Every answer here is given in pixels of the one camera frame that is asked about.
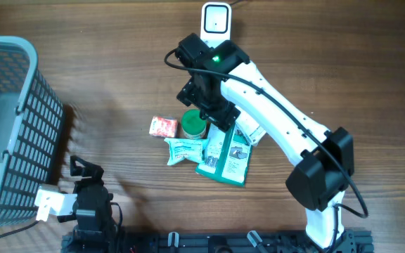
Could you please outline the green lid jar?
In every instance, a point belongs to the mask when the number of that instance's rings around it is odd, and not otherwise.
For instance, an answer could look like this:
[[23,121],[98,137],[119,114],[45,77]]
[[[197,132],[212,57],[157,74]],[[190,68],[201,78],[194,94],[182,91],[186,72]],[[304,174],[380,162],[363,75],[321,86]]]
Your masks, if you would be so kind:
[[200,139],[205,135],[207,122],[200,118],[199,110],[192,109],[183,114],[181,127],[186,138]]

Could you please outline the red white small packet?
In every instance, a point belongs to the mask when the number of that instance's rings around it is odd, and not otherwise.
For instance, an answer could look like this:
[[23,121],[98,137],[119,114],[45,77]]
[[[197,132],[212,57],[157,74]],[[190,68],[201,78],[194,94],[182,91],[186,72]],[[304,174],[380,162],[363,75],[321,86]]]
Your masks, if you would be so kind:
[[149,134],[151,136],[175,138],[178,125],[179,123],[176,119],[154,116],[150,124]]

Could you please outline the teal tissue packet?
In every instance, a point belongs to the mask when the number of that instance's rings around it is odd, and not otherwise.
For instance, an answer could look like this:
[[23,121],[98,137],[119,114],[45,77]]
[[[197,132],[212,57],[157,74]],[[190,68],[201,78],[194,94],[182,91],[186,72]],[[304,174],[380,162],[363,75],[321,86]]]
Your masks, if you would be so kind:
[[168,166],[183,160],[190,160],[198,164],[205,161],[204,151],[209,143],[208,139],[165,138],[164,142],[169,145]]

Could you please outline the white paper packet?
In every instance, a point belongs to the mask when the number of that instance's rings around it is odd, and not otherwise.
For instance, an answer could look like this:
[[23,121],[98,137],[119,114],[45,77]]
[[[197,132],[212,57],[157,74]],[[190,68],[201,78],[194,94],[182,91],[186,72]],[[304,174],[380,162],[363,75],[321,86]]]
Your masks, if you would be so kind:
[[240,111],[236,119],[236,125],[250,145],[257,146],[265,136],[266,131],[243,109],[237,107]]

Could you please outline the green 3M wipes packet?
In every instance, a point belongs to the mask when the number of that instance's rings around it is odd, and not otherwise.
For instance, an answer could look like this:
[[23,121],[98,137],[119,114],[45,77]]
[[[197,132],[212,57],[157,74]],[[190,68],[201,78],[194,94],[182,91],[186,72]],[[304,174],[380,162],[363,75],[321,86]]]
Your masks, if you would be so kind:
[[244,187],[252,146],[242,131],[231,127],[227,132],[210,125],[205,160],[195,168],[197,174],[233,186]]

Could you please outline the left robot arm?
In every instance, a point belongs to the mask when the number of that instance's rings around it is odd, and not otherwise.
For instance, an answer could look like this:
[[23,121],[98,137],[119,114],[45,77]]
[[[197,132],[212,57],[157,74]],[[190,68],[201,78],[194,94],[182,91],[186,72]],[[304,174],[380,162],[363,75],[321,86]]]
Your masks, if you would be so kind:
[[75,181],[72,213],[62,222],[77,221],[77,225],[61,242],[61,252],[119,252],[122,222],[114,220],[113,194],[103,182],[101,166],[73,155],[70,175],[80,176]]

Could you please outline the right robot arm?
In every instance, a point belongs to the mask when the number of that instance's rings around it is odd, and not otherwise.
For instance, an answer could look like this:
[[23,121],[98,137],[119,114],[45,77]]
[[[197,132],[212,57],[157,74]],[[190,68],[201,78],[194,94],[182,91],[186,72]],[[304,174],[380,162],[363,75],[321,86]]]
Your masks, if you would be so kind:
[[231,40],[209,47],[192,33],[171,52],[191,78],[177,98],[194,105],[222,131],[249,114],[294,166],[285,184],[306,209],[306,234],[319,249],[334,249],[343,227],[341,202],[352,187],[352,136],[330,131],[299,111],[264,78],[249,55]]

